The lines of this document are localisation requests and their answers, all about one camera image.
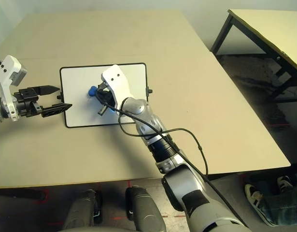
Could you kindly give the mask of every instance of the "gray floor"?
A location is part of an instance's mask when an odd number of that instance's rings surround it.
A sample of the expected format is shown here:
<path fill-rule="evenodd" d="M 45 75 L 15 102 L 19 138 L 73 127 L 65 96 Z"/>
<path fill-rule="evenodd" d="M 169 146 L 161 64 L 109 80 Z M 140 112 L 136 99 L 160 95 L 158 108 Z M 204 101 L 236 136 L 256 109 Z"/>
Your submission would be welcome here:
<path fill-rule="evenodd" d="M 274 73 L 279 67 L 271 60 L 229 57 L 224 60 L 223 66 L 231 77 L 243 75 L 257 80 L 272 81 L 275 85 L 280 85 L 288 78 L 284 75 L 279 80 L 274 79 Z M 297 87 L 289 89 L 285 95 L 297 95 Z M 286 114 L 291 128 L 274 133 L 273 137 L 288 159 L 297 162 L 297 103 L 279 104 L 279 108 Z M 252 231 L 297 232 L 297 226 L 271 228 L 262 222 L 246 200 L 243 183 L 238 174 L 215 180 L 213 183 Z M 0 196 L 0 232 L 58 231 L 62 227 L 72 201 L 79 192 L 87 189 L 102 191 L 104 206 L 101 225 L 134 230 L 133 222 L 129 221 L 125 214 L 125 189 L 130 184 L 147 188 L 155 200 L 169 232 L 188 231 L 184 214 L 172 208 L 160 180 L 151 179 L 37 188 L 48 192 L 48 199 L 45 203 Z M 217 198 L 212 190 L 209 191 L 212 196 Z"/>
<path fill-rule="evenodd" d="M 188 226 L 184 213 L 175 211 L 165 195 L 159 179 L 132 180 L 131 185 L 147 189 L 155 200 L 164 218 L 169 232 L 187 232 Z M 297 226 L 282 226 L 271 228 L 261 221 L 245 198 L 243 185 L 238 174 L 213 181 L 214 185 L 227 198 L 234 209 L 254 232 L 297 232 Z M 84 184 L 72 186 L 56 186 L 47 189 L 48 201 L 37 204 L 27 199 L 12 199 L 0 197 L 0 232 L 5 231 L 58 231 L 67 215 L 68 208 L 76 195 L 87 189 L 99 189 L 103 195 L 103 223 L 126 229 L 135 229 L 133 222 L 125 214 L 125 189 L 127 181 L 117 181 L 102 184 Z M 208 187 L 210 194 L 217 195 Z"/>

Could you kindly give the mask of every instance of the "person's leg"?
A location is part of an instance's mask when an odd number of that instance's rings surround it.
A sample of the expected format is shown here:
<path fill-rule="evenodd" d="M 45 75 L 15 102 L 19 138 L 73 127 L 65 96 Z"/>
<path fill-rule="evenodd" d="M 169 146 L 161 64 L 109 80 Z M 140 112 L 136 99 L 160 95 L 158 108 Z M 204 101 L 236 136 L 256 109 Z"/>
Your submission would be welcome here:
<path fill-rule="evenodd" d="M 254 186 L 246 185 L 249 203 L 269 226 L 297 225 L 297 186 L 293 187 L 289 177 L 277 179 L 281 194 L 263 196 Z"/>
<path fill-rule="evenodd" d="M 297 225 L 297 186 L 289 177 L 277 179 L 281 194 L 264 197 L 259 208 L 277 225 Z"/>
<path fill-rule="evenodd" d="M 287 175 L 277 178 L 277 185 L 280 192 L 286 192 L 293 189 L 291 180 Z"/>
<path fill-rule="evenodd" d="M 261 192 L 257 190 L 254 186 L 247 184 L 245 185 L 245 193 L 250 205 L 258 213 L 258 215 L 265 222 L 265 224 L 271 227 L 277 226 L 277 224 L 275 224 L 271 219 L 270 214 L 268 214 L 267 212 L 264 213 L 259 207 L 260 203 L 262 202 L 262 199 L 264 198 Z"/>

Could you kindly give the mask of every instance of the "shoe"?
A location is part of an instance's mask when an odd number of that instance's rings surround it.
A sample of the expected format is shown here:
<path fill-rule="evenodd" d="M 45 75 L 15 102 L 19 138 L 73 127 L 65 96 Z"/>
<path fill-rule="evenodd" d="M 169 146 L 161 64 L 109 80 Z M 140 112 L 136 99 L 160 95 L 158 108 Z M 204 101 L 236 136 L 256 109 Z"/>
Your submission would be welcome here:
<path fill-rule="evenodd" d="M 277 178 L 277 185 L 279 187 L 280 192 L 285 192 L 288 189 L 293 188 L 291 180 L 287 175 Z"/>
<path fill-rule="evenodd" d="M 258 213 L 260 218 L 265 222 L 265 224 L 271 227 L 277 226 L 276 224 L 268 220 L 265 214 L 259 208 L 260 201 L 263 198 L 263 195 L 260 193 L 260 191 L 257 190 L 255 186 L 247 184 L 245 185 L 245 194 L 246 194 L 247 200 L 249 201 L 251 206 L 255 209 L 255 211 Z"/>

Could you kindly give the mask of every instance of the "table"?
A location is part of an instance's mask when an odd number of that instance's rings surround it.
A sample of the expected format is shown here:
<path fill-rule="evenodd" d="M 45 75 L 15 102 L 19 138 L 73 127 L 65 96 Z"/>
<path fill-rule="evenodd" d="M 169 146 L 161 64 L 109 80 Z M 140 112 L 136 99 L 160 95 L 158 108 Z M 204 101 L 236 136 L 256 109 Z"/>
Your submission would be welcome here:
<path fill-rule="evenodd" d="M 64 66 L 144 62 L 154 113 L 168 129 L 195 133 L 210 174 L 290 165 L 180 11 L 29 15 L 0 46 L 0 58 L 7 54 L 28 69 L 20 88 L 59 87 Z M 52 94 L 39 103 L 58 100 Z M 136 132 L 134 125 L 125 127 Z M 204 171 L 192 138 L 184 132 L 172 137 Z M 161 176 L 141 139 L 118 126 L 68 129 L 62 114 L 0 124 L 0 188 Z"/>
<path fill-rule="evenodd" d="M 285 72 L 291 75 L 265 103 L 297 102 L 297 97 L 276 99 L 288 87 L 297 86 L 297 11 L 231 9 L 228 12 L 211 52 L 217 54 L 232 25 L 236 26 L 281 66 L 277 77 Z"/>

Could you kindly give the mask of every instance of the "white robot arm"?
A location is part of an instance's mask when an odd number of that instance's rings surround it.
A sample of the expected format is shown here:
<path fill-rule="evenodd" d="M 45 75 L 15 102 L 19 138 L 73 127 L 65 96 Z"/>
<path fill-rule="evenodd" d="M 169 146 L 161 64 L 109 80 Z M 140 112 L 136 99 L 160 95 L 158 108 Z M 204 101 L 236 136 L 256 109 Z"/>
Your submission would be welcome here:
<path fill-rule="evenodd" d="M 0 61 L 0 123 L 5 118 L 15 122 L 20 116 L 30 117 L 41 114 L 42 117 L 47 117 L 64 112 L 72 106 L 59 103 L 43 108 L 38 105 L 38 95 L 58 91 L 59 88 L 54 86 L 28 87 L 12 95 L 10 86 L 18 86 L 26 73 L 24 66 L 13 56 L 7 55 L 3 61 Z"/>
<path fill-rule="evenodd" d="M 204 180 L 197 173 L 199 171 L 190 165 L 171 136 L 164 132 L 166 128 L 153 114 L 148 102 L 132 96 L 119 66 L 113 65 L 104 71 L 101 79 L 102 84 L 92 88 L 89 94 L 96 96 L 105 107 L 134 120 L 138 134 L 142 135 L 145 145 L 153 153 L 157 168 L 164 174 L 162 184 L 172 206 L 185 212 L 190 231 L 250 232 L 229 209 L 207 194 Z"/>

